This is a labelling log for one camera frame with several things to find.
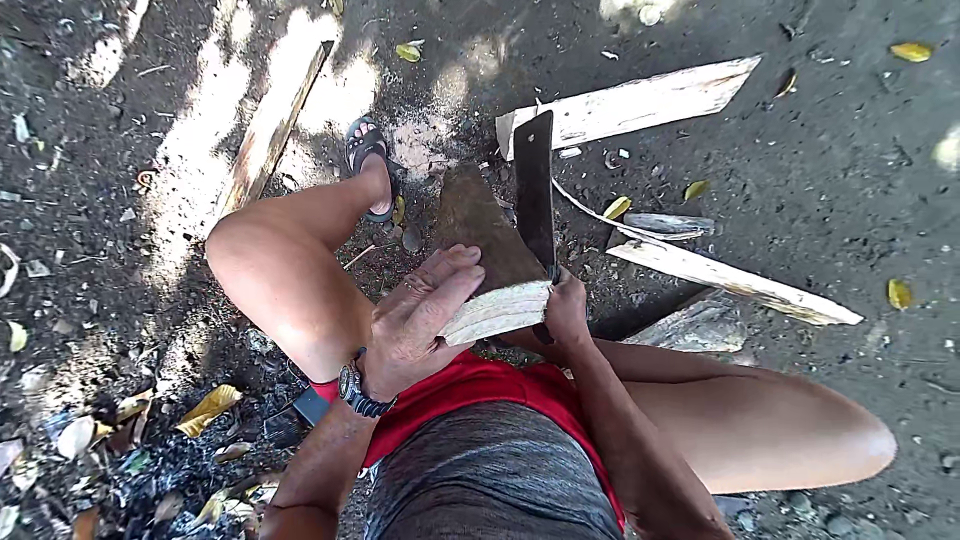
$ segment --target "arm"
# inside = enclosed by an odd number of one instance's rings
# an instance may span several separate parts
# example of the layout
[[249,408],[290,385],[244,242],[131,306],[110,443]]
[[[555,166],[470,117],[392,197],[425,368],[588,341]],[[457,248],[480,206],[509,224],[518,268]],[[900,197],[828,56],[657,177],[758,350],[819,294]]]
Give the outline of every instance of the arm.
[[573,372],[590,435],[631,525],[651,540],[733,539],[706,487],[593,343],[586,305],[583,284],[564,270],[547,304],[546,326],[559,346],[548,358]]
[[[379,402],[442,370],[472,343],[448,347],[437,333],[483,281],[478,248],[434,253],[373,310],[371,341],[357,360],[363,392]],[[335,400],[290,461],[264,513],[264,540],[332,539],[363,465],[376,419]]]

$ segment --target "black sandal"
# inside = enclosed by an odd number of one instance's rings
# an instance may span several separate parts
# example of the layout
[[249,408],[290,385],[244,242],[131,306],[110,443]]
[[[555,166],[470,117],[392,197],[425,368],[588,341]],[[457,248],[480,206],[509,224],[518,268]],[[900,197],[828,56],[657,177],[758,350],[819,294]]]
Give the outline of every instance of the black sandal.
[[[372,128],[370,128],[365,135],[356,136],[356,132],[360,130],[360,124],[368,124],[368,126],[372,126]],[[357,173],[360,172],[360,165],[363,164],[363,160],[370,154],[377,154],[383,158],[384,163],[387,165],[387,173],[390,175],[390,209],[385,213],[373,213],[367,210],[364,217],[373,221],[373,223],[383,223],[389,221],[394,215],[396,196],[400,194],[399,182],[396,179],[396,170],[401,167],[390,161],[390,144],[380,132],[379,126],[368,116],[361,116],[354,120],[347,130],[347,153],[345,158],[347,159],[350,176],[356,176]]]

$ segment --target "dry leaf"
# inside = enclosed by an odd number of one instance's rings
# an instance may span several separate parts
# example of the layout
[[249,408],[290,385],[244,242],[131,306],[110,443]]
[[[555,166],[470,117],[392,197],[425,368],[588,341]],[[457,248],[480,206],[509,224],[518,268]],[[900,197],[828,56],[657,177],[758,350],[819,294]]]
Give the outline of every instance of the dry leaf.
[[243,398],[236,388],[229,384],[221,384],[208,393],[193,410],[180,419],[177,429],[190,437],[199,437],[207,425],[220,413],[230,408]]
[[910,293],[910,287],[900,280],[890,280],[887,282],[887,299],[890,305],[897,309],[907,309],[913,303],[913,294]]
[[77,514],[73,520],[73,540],[93,540],[97,535],[97,522],[100,521],[100,506],[91,506]]
[[0,242],[0,253],[6,255],[11,263],[11,267],[3,271],[3,283],[0,283],[0,298],[3,298],[10,292],[13,281],[16,280],[16,273],[20,271],[20,257],[17,257],[16,253],[2,242]]
[[707,191],[709,186],[710,182],[708,180],[694,182],[686,188],[686,191],[684,192],[684,200],[689,201],[690,199],[699,197],[704,193],[704,191]]
[[221,448],[213,455],[214,463],[226,463],[232,459],[242,457],[253,449],[253,445],[248,442],[233,443],[230,446]]
[[390,218],[394,222],[394,225],[399,225],[403,223],[403,214],[407,211],[406,201],[403,200],[403,195],[397,195],[394,202],[394,215]]
[[10,536],[16,527],[16,520],[20,518],[19,506],[4,506],[0,508],[0,540]]
[[630,199],[626,197],[618,197],[607,207],[607,209],[603,211],[603,216],[607,219],[616,219],[620,216],[620,214],[627,211],[627,209],[630,207],[630,203]]
[[189,529],[194,530],[204,525],[216,524],[220,520],[220,515],[224,513],[224,501],[227,500],[229,492],[230,488],[225,487],[211,495],[204,507],[201,508],[200,513],[197,514],[197,519],[190,524]]
[[396,47],[396,55],[406,61],[420,61],[420,49],[412,41],[409,43],[400,43]]
[[154,512],[154,522],[161,523],[172,520],[180,515],[183,510],[183,495],[179,491],[171,491],[163,496],[163,501],[156,506]]
[[74,420],[57,437],[57,451],[67,459],[83,454],[93,440],[96,427],[97,423],[92,416],[82,416]]
[[116,423],[120,424],[124,420],[132,417],[134,414],[138,414],[145,408],[150,406],[150,401],[154,398],[154,389],[150,388],[135,396],[130,396],[129,398],[124,398],[120,405],[117,406],[117,418]]
[[933,55],[933,49],[922,43],[900,43],[890,47],[895,57],[906,61],[927,61]]
[[20,323],[7,321],[10,325],[10,352],[19,353],[27,347],[27,330]]
[[21,454],[23,454],[23,439],[0,443],[0,477],[3,477],[7,469]]
[[774,96],[774,99],[781,98],[786,94],[790,93],[790,90],[793,89],[796,83],[797,83],[797,70],[791,67],[790,74],[787,75],[787,78],[786,78],[786,83],[783,84],[783,87],[780,89],[779,92],[777,92],[777,95]]

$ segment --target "finger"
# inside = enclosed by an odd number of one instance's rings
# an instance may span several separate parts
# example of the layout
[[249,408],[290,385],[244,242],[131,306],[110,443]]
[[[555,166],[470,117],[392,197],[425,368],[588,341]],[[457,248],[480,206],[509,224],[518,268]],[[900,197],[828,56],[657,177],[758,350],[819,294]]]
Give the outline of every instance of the finger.
[[417,343],[429,343],[450,322],[486,275],[482,266],[470,266],[444,281],[414,309],[404,324]]

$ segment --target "yellow leaf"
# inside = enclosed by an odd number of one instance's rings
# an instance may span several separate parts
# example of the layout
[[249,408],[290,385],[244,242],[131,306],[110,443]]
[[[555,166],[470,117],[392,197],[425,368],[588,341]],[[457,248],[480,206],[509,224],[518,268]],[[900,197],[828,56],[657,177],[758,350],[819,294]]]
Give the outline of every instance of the yellow leaf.
[[396,47],[396,55],[406,61],[420,61],[420,49],[413,43],[400,43]]
[[927,61],[933,55],[933,49],[922,43],[900,43],[890,47],[895,57],[906,61]]
[[707,191],[708,187],[710,187],[709,180],[694,182],[686,188],[686,191],[684,192],[684,200],[689,201],[690,199],[699,197],[704,191]]
[[10,352],[19,353],[27,347],[27,330],[20,323],[7,321],[10,325]]
[[396,196],[396,202],[394,203],[394,215],[391,217],[391,221],[394,222],[394,225],[399,225],[403,223],[403,214],[407,211],[406,202],[403,200],[403,195]]
[[617,197],[607,209],[603,211],[603,216],[607,219],[616,219],[630,207],[630,199],[626,197]]
[[193,407],[193,410],[186,413],[176,428],[190,438],[199,437],[214,418],[242,398],[243,394],[236,388],[229,384],[221,384],[211,390],[197,406]]
[[786,82],[783,84],[783,87],[777,92],[777,95],[774,96],[774,99],[781,98],[786,94],[790,93],[790,90],[797,84],[797,70],[790,68],[790,74],[786,78]]
[[887,298],[890,300],[890,305],[897,309],[907,309],[913,303],[910,287],[897,279],[887,282]]
[[220,521],[220,515],[224,513],[224,501],[227,500],[229,493],[230,488],[225,487],[211,495],[204,507],[201,508],[200,513],[197,514],[197,519],[190,524],[189,529],[192,531],[195,528],[214,525]]
[[150,406],[150,400],[154,398],[154,389],[150,388],[135,396],[130,396],[129,398],[124,398],[120,405],[117,406],[117,420],[116,423],[120,424],[124,420],[127,420],[134,414],[137,414],[141,410]]

